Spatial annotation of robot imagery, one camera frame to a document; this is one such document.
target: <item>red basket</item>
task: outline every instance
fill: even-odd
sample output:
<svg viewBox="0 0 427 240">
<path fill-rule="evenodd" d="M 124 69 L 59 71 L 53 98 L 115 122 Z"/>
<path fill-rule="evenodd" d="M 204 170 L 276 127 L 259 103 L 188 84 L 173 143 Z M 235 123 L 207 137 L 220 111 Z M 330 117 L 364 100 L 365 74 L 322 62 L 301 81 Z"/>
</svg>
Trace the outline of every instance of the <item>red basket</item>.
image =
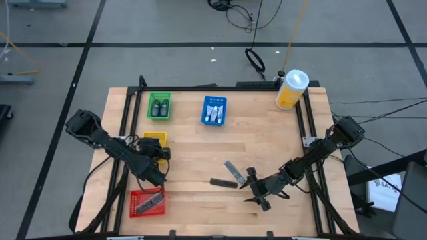
<svg viewBox="0 0 427 240">
<path fill-rule="evenodd" d="M 158 192 L 161 189 L 161 187 L 155 187 L 152 189 L 145 189 L 147 192 Z M 136 217 L 147 217 L 147 216 L 157 216 L 157 215 L 163 215 L 166 213 L 166 193 L 165 189 L 161 190 L 161 194 L 163 194 L 163 201 L 156 206 L 152 207 L 151 209 L 148 209 L 147 211 L 143 213 L 136 213 L 136 209 L 138 206 L 140 206 L 142 203 L 145 203 L 148 199 L 152 198 L 154 195 L 149 193 L 144 193 L 142 190 L 134 190 L 131 192 L 131 207 L 129 209 L 129 217 L 130 218 L 136 218 Z"/>
</svg>

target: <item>wooden tabletop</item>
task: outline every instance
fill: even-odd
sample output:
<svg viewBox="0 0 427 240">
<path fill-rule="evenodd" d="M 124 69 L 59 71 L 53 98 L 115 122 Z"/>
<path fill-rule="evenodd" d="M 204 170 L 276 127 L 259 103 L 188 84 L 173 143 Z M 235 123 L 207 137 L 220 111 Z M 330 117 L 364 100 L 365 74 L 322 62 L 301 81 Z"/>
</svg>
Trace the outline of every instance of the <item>wooden tabletop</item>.
<svg viewBox="0 0 427 240">
<path fill-rule="evenodd" d="M 102 125 L 111 136 L 119 134 L 126 91 L 126 88 L 109 90 Z M 316 131 L 323 137 L 324 130 L 332 125 L 326 90 L 309 88 L 309 92 Z M 227 97 L 226 123 L 222 127 L 200 122 L 206 95 Z M 247 167 L 253 166 L 258 177 L 266 177 L 278 172 L 278 167 L 286 161 L 302 156 L 295 109 L 278 109 L 274 104 L 275 96 L 275 92 L 174 91 L 169 121 L 152 121 L 146 117 L 149 92 L 143 92 L 136 134 L 166 131 L 167 147 L 171 148 L 171 166 L 165 184 L 167 212 L 157 217 L 129 218 L 130 191 L 139 189 L 135 176 L 130 174 L 120 234 L 169 235 L 169 231 L 175 229 L 177 235 L 265 236 L 266 231 L 273 231 L 274 236 L 316 235 L 310 195 L 296 187 L 285 187 L 289 200 L 269 196 L 272 209 L 263 212 L 255 203 L 243 202 L 252 197 L 249 187 L 237 190 L 209 184 L 211 177 L 235 181 L 224 167 L 226 160 L 242 174 L 246 174 Z M 131 102 L 126 135 L 134 102 L 135 97 Z M 301 102 L 307 135 L 310 135 L 304 100 Z M 333 155 L 341 157 L 338 151 Z M 96 150 L 91 168 L 106 157 L 104 151 Z M 105 203 L 112 165 L 110 161 L 89 179 L 76 231 L 84 229 Z M 329 158 L 324 170 L 332 205 L 348 225 L 358 231 L 343 164 Z M 143 182 L 143 186 L 152 187 L 148 182 Z M 299 186 L 308 189 L 305 179 Z M 327 231 L 324 207 L 319 203 L 323 229 Z M 114 205 L 109 230 L 113 229 L 116 210 Z"/>
</svg>

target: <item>blue basket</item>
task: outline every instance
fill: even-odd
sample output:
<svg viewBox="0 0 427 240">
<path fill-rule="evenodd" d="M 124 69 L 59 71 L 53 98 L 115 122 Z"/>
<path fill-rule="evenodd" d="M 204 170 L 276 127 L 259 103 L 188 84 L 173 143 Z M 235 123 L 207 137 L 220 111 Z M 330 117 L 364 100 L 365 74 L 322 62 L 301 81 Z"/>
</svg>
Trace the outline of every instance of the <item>blue basket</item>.
<svg viewBox="0 0 427 240">
<path fill-rule="evenodd" d="M 215 120 L 215 123 L 212 123 L 210 121 L 209 122 L 205 121 L 206 109 L 208 105 L 212 107 L 222 106 L 221 123 L 218 123 L 218 120 Z M 225 97 L 205 96 L 205 103 L 203 104 L 203 111 L 201 112 L 201 122 L 207 125 L 222 126 L 226 122 L 226 110 L 227 110 L 227 99 Z"/>
</svg>

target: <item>green plastic bin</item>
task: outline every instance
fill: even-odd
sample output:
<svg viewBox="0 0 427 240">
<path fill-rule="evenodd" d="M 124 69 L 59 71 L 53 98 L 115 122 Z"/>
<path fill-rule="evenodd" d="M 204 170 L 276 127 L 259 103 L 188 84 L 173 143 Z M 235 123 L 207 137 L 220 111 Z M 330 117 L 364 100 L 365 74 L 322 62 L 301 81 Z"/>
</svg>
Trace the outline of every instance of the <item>green plastic bin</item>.
<svg viewBox="0 0 427 240">
<path fill-rule="evenodd" d="M 165 99 L 169 100 L 169 109 L 167 110 L 167 117 L 151 116 L 151 108 L 153 107 L 153 102 L 155 100 L 159 100 L 161 104 L 161 102 Z M 171 115 L 171 107 L 172 107 L 171 92 L 151 92 L 149 95 L 147 117 L 153 120 L 168 120 Z"/>
</svg>

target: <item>small bottle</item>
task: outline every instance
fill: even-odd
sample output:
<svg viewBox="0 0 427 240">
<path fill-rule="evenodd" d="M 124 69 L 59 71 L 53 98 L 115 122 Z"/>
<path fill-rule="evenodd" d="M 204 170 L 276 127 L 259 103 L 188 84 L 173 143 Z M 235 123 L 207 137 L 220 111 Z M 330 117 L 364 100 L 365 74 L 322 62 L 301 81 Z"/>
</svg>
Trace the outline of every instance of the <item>small bottle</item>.
<svg viewBox="0 0 427 240">
<path fill-rule="evenodd" d="M 301 94 L 306 90 L 309 81 L 307 74 L 303 71 L 289 71 L 274 101 L 278 108 L 282 110 L 292 109 Z"/>
</svg>

